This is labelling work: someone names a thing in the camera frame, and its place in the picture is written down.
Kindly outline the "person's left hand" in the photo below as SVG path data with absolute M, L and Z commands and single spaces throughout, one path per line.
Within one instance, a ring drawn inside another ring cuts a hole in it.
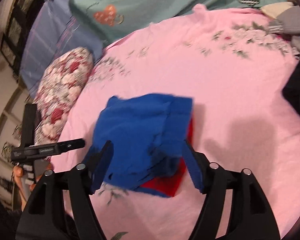
M 23 179 L 25 174 L 26 172 L 20 166 L 15 166 L 13 168 L 13 179 L 18 187 L 19 195 L 21 197 L 21 211 L 25 209 L 27 200 L 36 186 L 35 184 L 28 185 L 25 183 L 25 179 Z

